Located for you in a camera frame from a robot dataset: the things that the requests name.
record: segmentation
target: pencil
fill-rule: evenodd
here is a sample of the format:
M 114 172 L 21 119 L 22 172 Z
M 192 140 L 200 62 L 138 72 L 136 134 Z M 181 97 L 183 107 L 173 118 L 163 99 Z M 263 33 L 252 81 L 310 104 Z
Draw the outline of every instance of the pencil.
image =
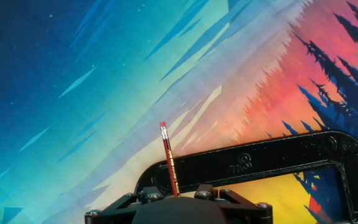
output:
M 168 171 L 171 179 L 173 196 L 180 197 L 179 184 L 178 184 L 177 174 L 175 172 L 175 163 L 173 161 L 171 144 L 169 143 L 169 138 L 168 138 L 167 125 L 165 124 L 164 121 L 160 122 L 160 128 L 161 128 L 162 141 L 164 142 L 165 154 L 167 155 Z

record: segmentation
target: bolt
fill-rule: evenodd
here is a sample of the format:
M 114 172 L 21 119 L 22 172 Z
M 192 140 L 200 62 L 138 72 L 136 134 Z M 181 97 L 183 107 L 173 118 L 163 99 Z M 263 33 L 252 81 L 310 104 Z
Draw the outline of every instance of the bolt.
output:
M 259 203 L 255 204 L 255 206 L 257 208 L 268 208 L 270 205 L 266 202 L 259 202 Z
M 90 210 L 89 212 L 85 213 L 85 215 L 88 217 L 95 217 L 100 215 L 100 213 L 102 213 L 102 211 L 96 209 L 96 210 Z
M 202 190 L 202 191 L 197 192 L 196 195 L 202 196 L 202 197 L 207 197 L 207 196 L 211 196 L 211 192 L 207 192 L 205 190 Z
M 149 199 L 158 199 L 160 198 L 162 195 L 158 194 L 158 193 L 151 193 L 151 194 L 148 194 L 147 197 Z

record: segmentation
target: black bracket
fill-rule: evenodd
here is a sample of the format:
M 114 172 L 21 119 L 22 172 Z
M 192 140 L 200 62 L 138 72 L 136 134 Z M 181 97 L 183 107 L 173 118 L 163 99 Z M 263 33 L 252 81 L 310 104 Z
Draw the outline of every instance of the black bracket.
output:
M 217 149 L 178 157 L 175 166 L 181 192 L 334 167 L 349 221 L 358 223 L 358 141 L 348 134 L 328 131 Z M 172 194 L 166 161 L 150 166 L 135 192 L 151 186 Z

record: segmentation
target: illustrated backdrop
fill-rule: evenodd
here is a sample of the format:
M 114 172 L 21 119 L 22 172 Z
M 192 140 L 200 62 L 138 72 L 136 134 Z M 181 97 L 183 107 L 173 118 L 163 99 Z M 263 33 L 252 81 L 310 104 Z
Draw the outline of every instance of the illustrated backdrop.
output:
M 160 121 L 175 156 L 358 139 L 358 0 L 0 0 L 0 223 L 83 223 L 164 160 Z M 342 217 L 333 179 L 229 187 L 322 224 Z

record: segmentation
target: black mount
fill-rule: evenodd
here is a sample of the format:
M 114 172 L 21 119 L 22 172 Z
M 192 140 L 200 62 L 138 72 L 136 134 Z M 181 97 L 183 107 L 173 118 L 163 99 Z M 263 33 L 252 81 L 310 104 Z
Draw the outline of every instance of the black mount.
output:
M 85 215 L 85 224 L 273 224 L 268 203 L 253 204 L 229 189 L 200 185 L 191 197 L 164 198 L 156 187 L 126 194 L 103 211 Z
M 293 136 L 175 158 L 180 192 L 219 187 L 325 167 L 336 168 L 348 221 L 358 223 L 358 141 L 337 131 Z M 135 192 L 156 186 L 172 194 L 167 162 L 149 167 Z

